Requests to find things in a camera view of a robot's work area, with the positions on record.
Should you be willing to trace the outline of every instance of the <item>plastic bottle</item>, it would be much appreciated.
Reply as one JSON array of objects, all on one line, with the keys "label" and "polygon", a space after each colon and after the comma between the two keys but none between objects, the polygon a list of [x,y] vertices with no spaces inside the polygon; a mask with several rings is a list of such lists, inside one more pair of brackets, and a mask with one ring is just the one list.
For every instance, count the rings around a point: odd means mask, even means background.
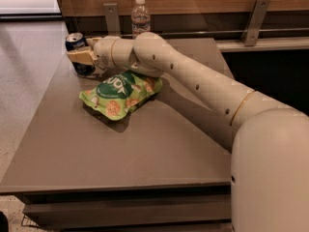
[{"label": "plastic bottle", "polygon": [[141,33],[151,31],[151,16],[145,5],[145,0],[135,0],[131,20],[132,36],[134,39]]}]

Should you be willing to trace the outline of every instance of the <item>snack bag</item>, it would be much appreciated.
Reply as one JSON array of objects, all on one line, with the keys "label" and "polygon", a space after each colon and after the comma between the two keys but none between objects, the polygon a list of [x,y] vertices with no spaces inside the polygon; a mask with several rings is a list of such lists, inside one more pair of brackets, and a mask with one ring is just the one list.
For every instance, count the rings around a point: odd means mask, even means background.
[{"label": "snack bag", "polygon": [[159,77],[131,71],[116,74],[95,89],[80,92],[85,104],[111,120],[121,120],[162,88]]}]

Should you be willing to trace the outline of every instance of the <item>floor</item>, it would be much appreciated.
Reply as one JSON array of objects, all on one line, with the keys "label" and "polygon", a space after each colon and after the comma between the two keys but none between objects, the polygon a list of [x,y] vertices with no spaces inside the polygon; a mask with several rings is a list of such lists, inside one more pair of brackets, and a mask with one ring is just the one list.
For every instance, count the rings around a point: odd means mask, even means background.
[{"label": "floor", "polygon": [[[63,57],[67,28],[62,21],[0,24],[0,181]],[[0,196],[10,232],[41,232],[23,227],[23,204]]]}]

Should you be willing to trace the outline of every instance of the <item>white bottle cap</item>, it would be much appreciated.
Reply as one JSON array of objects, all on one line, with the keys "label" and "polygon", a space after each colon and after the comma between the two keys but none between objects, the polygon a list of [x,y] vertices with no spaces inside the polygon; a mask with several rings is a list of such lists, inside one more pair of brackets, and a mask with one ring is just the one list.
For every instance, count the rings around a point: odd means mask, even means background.
[{"label": "white bottle cap", "polygon": [[136,4],[143,5],[145,4],[145,0],[135,0]]}]

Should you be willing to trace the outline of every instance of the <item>can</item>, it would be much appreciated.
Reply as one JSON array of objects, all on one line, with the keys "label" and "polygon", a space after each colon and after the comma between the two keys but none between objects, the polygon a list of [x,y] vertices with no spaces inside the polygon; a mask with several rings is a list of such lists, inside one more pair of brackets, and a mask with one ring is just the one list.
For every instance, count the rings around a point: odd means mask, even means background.
[{"label": "can", "polygon": [[[87,46],[85,37],[81,33],[71,33],[66,36],[66,49],[72,51]],[[94,72],[95,67],[72,62],[76,72],[81,75],[88,75]]]}]

